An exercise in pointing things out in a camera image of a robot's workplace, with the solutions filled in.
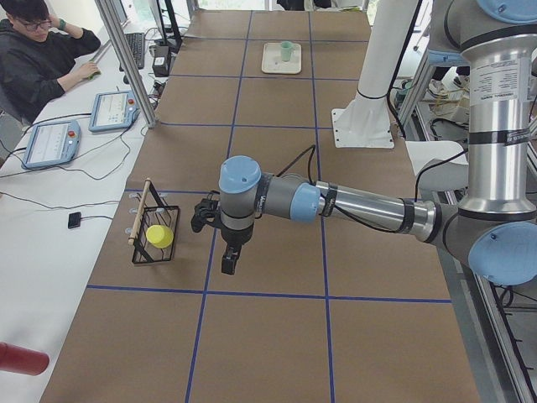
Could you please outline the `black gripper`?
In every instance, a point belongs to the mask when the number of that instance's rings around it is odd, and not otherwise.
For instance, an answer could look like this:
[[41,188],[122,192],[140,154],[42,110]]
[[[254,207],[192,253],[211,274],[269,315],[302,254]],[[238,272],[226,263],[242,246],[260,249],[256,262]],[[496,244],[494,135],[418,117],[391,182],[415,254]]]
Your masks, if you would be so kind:
[[234,275],[236,272],[237,262],[240,259],[242,246],[249,242],[253,236],[253,225],[247,228],[236,230],[226,226],[221,230],[223,240],[227,247],[222,256],[222,273]]

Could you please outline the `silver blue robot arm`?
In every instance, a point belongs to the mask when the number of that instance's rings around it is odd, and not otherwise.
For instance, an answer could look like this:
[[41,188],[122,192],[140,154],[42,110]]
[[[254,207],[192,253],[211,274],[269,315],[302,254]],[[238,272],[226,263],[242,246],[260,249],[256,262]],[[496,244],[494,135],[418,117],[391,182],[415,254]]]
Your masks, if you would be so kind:
[[529,76],[536,47],[533,1],[446,1],[433,13],[430,47],[460,52],[471,67],[468,189],[455,206],[393,198],[297,175],[264,174],[247,156],[221,167],[216,223],[231,275],[257,213],[310,222],[347,217],[408,233],[444,249],[499,285],[536,275],[536,208],[526,196]]

